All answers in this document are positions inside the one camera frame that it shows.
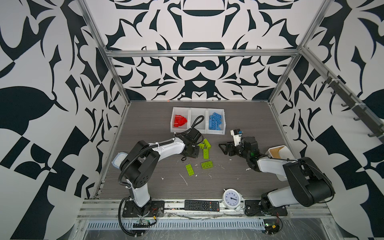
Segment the white analog clock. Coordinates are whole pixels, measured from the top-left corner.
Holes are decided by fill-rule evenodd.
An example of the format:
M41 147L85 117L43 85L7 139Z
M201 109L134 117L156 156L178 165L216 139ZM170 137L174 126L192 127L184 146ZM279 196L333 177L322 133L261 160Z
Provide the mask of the white analog clock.
M244 205L243 196L235 189L225 189L222 197L226 209L239 212Z

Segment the white left storage bin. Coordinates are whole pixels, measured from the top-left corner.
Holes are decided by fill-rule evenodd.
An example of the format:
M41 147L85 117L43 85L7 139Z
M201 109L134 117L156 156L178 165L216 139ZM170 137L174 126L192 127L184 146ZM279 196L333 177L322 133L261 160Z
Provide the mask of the white left storage bin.
M173 107L170 131L171 133L181 133L191 127L191 110L185 107Z

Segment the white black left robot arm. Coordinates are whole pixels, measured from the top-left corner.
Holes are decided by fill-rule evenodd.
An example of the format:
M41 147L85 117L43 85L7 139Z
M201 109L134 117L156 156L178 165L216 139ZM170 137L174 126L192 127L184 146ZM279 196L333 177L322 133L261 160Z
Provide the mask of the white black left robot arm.
M136 207L143 208L151 201L148 181L159 161L173 155L186 158L197 158L199 144L203 135L195 128L190 128L166 141L147 143L139 141L129 153L118 153L112 161L115 168L121 171L118 177L119 185L130 191L131 199Z

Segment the white tissue box wooden top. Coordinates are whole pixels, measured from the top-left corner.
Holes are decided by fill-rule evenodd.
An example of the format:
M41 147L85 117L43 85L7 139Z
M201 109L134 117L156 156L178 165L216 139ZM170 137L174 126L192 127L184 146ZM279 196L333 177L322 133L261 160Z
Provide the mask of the white tissue box wooden top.
M283 159L283 160L296 159L293 153L291 152L291 150L285 145L269 148L266 154L273 159Z

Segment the clear lidded food container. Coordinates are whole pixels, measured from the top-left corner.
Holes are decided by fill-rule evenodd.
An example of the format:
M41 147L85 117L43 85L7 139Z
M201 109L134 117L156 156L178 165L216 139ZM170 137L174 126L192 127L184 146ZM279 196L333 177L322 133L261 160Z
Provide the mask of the clear lidded food container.
M122 164L122 162L125 160L125 158L127 157L127 153L123 153L123 152L120 152L118 153L115 158L112 160L112 165L117 168L117 169L120 169L120 166Z

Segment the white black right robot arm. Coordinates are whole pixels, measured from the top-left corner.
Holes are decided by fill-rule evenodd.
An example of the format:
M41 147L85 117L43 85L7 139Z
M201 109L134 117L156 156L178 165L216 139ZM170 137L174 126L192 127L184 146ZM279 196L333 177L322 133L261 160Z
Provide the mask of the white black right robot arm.
M245 159L252 170L275 174L280 181L289 184L285 188L262 194L256 207L246 205L247 216L286 216L287 206L311 207L331 201L336 194L329 178L311 158L294 159L286 146L271 148L262 154L254 137L239 137L232 142L219 144L219 148L225 155Z

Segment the white storage bin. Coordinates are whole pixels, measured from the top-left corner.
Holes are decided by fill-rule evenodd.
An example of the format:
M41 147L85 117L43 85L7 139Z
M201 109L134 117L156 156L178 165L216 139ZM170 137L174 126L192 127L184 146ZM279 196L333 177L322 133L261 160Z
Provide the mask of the white storage bin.
M207 109L190 108L191 110L191 127L195 128L202 134L206 134L208 130Z
M207 134L224 135L226 132L226 119L224 109L207 109Z
M191 110L185 107L173 107L170 131L171 133L181 133L191 127Z

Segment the black remote control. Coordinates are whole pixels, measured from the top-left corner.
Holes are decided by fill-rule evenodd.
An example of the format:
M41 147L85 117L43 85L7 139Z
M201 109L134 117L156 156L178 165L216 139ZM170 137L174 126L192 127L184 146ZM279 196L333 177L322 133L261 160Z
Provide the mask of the black remote control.
M219 212L220 203L218 201L185 200L184 210L199 212Z

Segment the white middle storage bin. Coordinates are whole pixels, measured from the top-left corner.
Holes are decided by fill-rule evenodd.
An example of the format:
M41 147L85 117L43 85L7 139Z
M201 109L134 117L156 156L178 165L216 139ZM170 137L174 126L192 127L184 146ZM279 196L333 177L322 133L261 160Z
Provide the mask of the white middle storage bin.
M207 109L190 108L191 110L191 127L195 128L202 134L206 134L208 130Z

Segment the small green circuit board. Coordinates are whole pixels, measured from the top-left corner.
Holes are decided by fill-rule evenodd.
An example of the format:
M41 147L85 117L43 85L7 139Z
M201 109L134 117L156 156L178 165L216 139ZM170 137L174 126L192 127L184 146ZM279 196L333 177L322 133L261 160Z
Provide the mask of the small green circuit board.
M281 230L281 226L277 223L265 223L264 233L269 236L277 234Z

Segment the grey wall hook rail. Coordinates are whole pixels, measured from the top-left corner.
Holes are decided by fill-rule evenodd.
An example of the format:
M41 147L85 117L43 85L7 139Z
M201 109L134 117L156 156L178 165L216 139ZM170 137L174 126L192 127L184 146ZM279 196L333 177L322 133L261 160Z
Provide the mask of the grey wall hook rail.
M343 108L353 111L356 115L354 121L364 123L371 131L368 137L377 138L384 144L384 122L342 80L333 76L330 71L327 71L326 75L327 79L322 85L328 85L332 89L331 95L338 96L343 101Z

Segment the white right storage bin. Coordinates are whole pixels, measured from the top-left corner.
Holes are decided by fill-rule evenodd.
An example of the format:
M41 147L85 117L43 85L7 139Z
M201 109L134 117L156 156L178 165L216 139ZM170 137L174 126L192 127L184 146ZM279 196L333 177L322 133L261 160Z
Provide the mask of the white right storage bin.
M226 132L226 119L224 109L207 109L207 134L224 135Z

